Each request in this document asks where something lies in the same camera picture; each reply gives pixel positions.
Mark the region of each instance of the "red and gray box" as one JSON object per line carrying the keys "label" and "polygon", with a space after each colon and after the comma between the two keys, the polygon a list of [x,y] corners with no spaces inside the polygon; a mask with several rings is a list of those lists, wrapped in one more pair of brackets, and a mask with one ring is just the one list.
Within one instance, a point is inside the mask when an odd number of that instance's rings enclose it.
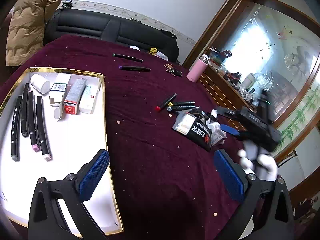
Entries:
{"label": "red and gray box", "polygon": [[87,80],[78,78],[75,83],[72,85],[66,99],[64,100],[64,111],[67,114],[77,114],[79,101],[83,90],[86,86]]}

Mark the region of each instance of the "brown puffer jacket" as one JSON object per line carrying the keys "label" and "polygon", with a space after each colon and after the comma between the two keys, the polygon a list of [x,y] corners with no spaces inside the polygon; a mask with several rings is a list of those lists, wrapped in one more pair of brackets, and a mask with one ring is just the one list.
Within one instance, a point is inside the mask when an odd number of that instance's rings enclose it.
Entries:
{"label": "brown puffer jacket", "polygon": [[7,40],[7,66],[22,65],[43,47],[44,26],[61,0],[18,0]]}

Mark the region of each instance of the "wallpaper border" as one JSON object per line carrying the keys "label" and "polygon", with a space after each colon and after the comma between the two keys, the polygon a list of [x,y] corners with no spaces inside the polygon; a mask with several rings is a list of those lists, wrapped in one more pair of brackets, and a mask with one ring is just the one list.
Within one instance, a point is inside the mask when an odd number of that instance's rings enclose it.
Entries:
{"label": "wallpaper border", "polygon": [[191,39],[190,37],[178,32],[174,28],[159,22],[153,18],[150,18],[148,16],[145,16],[143,14],[130,11],[118,6],[113,6],[109,4],[104,3],[97,3],[97,2],[89,2],[89,1],[81,1],[81,0],[73,0],[72,6],[74,9],[80,9],[80,10],[94,10],[101,13],[107,13],[114,16],[127,18],[127,19],[134,19],[137,21],[141,21],[145,25],[149,25],[151,27],[154,27],[156,29],[163,29],[166,31],[172,32],[174,35],[177,36],[178,39],[185,41],[186,43],[194,46],[196,44],[196,41]]}

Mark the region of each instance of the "hand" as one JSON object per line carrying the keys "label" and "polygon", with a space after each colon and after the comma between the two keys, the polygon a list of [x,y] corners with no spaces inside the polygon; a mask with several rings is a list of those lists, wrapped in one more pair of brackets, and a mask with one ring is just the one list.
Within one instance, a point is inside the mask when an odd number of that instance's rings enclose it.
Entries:
{"label": "hand", "polygon": [[[262,148],[258,155],[258,146],[252,141],[244,141],[244,149],[238,151],[238,156],[240,157],[240,165],[245,173],[254,173],[262,180],[275,181],[278,174],[278,166],[274,158],[269,155],[269,152]],[[255,159],[262,167],[254,167],[252,160]]]}

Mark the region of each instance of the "tablecloth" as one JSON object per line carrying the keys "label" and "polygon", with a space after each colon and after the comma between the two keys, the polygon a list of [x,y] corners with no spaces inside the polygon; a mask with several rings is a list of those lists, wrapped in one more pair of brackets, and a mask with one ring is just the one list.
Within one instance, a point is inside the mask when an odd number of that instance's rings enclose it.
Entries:
{"label": "tablecloth", "polygon": [[[144,61],[115,58],[113,53]],[[221,147],[206,152],[172,130],[174,116],[154,110],[173,93],[178,94],[176,101],[194,100],[205,111],[215,107],[203,86],[186,78],[187,70],[176,66],[183,78],[175,77],[166,72],[166,63],[121,45],[65,35],[33,55],[0,88],[3,101],[23,71],[34,66],[105,75],[108,150],[124,224],[124,232],[110,239],[214,239],[238,205],[213,163],[213,153]],[[150,67],[151,72],[121,71],[119,65]],[[234,160],[241,147],[231,136],[222,146]]]}

